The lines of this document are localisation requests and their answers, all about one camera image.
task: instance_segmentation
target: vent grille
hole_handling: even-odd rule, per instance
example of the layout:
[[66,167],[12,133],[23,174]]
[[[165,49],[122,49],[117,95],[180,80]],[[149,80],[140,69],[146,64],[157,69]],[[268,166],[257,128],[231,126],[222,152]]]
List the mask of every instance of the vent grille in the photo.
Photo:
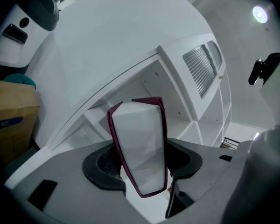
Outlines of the vent grille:
[[213,55],[213,58],[215,60],[216,66],[220,68],[222,64],[222,58],[221,58],[221,53],[219,51],[218,46],[214,42],[208,42],[207,45],[210,48],[210,52]]
[[200,97],[203,97],[216,77],[216,69],[206,47],[199,46],[182,57],[191,72]]

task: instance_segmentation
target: maroon trim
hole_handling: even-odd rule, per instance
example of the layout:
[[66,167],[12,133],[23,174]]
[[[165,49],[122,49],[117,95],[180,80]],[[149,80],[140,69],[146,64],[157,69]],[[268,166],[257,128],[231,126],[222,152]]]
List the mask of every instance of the maroon trim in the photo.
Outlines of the maroon trim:
[[163,138],[164,138],[164,165],[165,165],[165,182],[164,182],[164,187],[158,191],[152,192],[152,193],[148,193],[148,194],[141,194],[135,180],[133,179],[132,174],[130,173],[130,170],[126,164],[125,158],[121,152],[121,148],[117,139],[117,135],[115,132],[115,128],[114,128],[114,124],[113,124],[113,120],[112,120],[112,114],[117,110],[117,108],[122,104],[122,102],[120,102],[119,104],[111,107],[108,110],[107,113],[107,117],[108,117],[108,123],[109,123],[109,128],[110,128],[110,132],[115,144],[115,147],[118,150],[121,162],[122,162],[122,166],[126,171],[126,175],[128,176],[128,178],[131,180],[132,185],[134,186],[134,188],[136,189],[136,192],[138,193],[138,195],[142,198],[146,198],[146,197],[151,197],[154,195],[157,195],[159,193],[161,193],[162,191],[166,190],[167,188],[167,175],[168,175],[168,168],[167,168],[167,146],[168,146],[168,142],[167,142],[167,123],[166,123],[166,116],[165,116],[165,108],[164,108],[164,103],[161,97],[149,97],[149,98],[140,98],[140,99],[132,99],[132,101],[134,102],[140,102],[140,103],[146,103],[146,104],[151,104],[151,105],[158,105],[161,108],[161,117],[162,117],[162,124],[163,124]]

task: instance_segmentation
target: black slot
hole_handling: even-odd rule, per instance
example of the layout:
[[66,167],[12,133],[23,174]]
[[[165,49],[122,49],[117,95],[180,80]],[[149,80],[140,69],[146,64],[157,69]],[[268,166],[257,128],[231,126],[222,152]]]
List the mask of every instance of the black slot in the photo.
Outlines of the black slot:
[[23,32],[14,24],[9,24],[3,31],[2,35],[21,45],[25,44],[28,38],[27,33]]
[[57,183],[52,180],[43,180],[28,198],[28,201],[37,209],[43,210],[52,195]]
[[223,160],[225,160],[225,161],[230,162],[230,161],[232,160],[232,157],[231,157],[231,156],[228,156],[228,155],[221,155],[221,156],[219,157],[219,159],[223,159]]

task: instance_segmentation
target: white ceiling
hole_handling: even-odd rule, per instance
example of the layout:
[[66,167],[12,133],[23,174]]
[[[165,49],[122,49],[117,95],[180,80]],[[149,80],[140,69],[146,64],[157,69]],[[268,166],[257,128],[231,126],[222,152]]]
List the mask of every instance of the white ceiling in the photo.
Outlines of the white ceiling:
[[[195,0],[193,5],[209,23],[224,55],[232,96],[232,121],[270,128],[270,110],[260,95],[262,80],[248,84],[253,65],[270,53],[280,52],[280,21],[268,0]],[[257,22],[254,6],[263,7],[269,20]]]

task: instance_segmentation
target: cardboard box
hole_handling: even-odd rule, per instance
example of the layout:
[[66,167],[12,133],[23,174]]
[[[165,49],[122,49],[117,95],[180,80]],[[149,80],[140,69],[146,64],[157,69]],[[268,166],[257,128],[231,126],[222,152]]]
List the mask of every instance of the cardboard box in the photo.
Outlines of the cardboard box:
[[0,81],[0,158],[3,164],[28,149],[39,107],[33,86]]

